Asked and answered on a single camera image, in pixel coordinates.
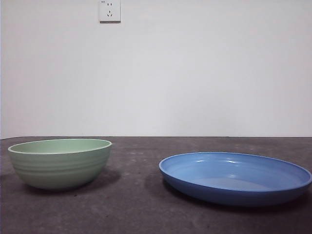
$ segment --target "outlet cover plate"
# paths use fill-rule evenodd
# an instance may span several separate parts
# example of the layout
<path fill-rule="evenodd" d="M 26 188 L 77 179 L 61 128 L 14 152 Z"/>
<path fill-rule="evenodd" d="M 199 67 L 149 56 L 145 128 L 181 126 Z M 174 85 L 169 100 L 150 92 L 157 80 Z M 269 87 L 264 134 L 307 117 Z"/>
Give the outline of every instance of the outlet cover plate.
<path fill-rule="evenodd" d="M 98 3 L 100 23 L 121 21 L 121 0 L 100 0 Z"/>

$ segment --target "dish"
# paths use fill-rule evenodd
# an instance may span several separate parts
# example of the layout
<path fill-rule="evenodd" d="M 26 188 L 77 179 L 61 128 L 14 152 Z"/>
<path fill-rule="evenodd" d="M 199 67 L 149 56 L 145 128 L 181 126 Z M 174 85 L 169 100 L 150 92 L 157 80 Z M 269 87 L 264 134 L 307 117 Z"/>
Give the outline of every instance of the dish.
<path fill-rule="evenodd" d="M 99 139 L 32 141 L 8 148 L 15 172 L 26 184 L 67 190 L 93 180 L 106 164 L 112 143 Z"/>
<path fill-rule="evenodd" d="M 223 152 L 188 153 L 159 163 L 177 190 L 208 202 L 269 206 L 302 195 L 312 182 L 306 169 L 275 158 Z"/>

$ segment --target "table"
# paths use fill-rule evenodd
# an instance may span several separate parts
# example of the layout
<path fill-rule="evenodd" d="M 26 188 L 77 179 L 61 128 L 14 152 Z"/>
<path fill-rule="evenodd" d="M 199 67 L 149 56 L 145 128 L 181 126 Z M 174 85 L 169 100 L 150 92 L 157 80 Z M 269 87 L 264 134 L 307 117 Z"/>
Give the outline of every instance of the table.
<path fill-rule="evenodd" d="M 312 171 L 312 137 L 93 137 L 113 142 L 105 169 L 67 192 L 25 185 L 10 145 L 65 137 L 1 140 L 1 234 L 311 234 L 312 187 L 299 199 L 264 208 L 229 207 L 188 197 L 168 185 L 158 163 L 187 152 L 248 153 Z"/>

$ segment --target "bowl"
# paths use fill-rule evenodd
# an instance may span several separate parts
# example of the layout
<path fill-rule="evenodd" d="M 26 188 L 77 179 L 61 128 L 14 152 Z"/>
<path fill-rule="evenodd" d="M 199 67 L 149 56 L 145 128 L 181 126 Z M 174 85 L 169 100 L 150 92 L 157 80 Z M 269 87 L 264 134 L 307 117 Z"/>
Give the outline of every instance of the bowl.
<path fill-rule="evenodd" d="M 54 139 L 8 148 L 15 172 L 26 184 L 67 190 L 95 179 L 107 162 L 112 143 L 99 139 Z"/>
<path fill-rule="evenodd" d="M 159 163 L 177 190 L 208 202 L 269 206 L 302 195 L 312 182 L 306 169 L 275 158 L 223 152 L 188 153 Z"/>

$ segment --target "shallow blue dish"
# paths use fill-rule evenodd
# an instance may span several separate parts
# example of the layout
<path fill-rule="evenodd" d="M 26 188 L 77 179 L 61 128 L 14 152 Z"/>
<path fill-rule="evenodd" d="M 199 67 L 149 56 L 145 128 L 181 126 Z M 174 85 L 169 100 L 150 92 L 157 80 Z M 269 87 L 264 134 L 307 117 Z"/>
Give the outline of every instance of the shallow blue dish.
<path fill-rule="evenodd" d="M 159 168 L 177 190 L 234 206 L 285 203 L 302 195 L 312 182 L 309 171 L 290 162 L 237 153 L 175 155 L 162 160 Z"/>

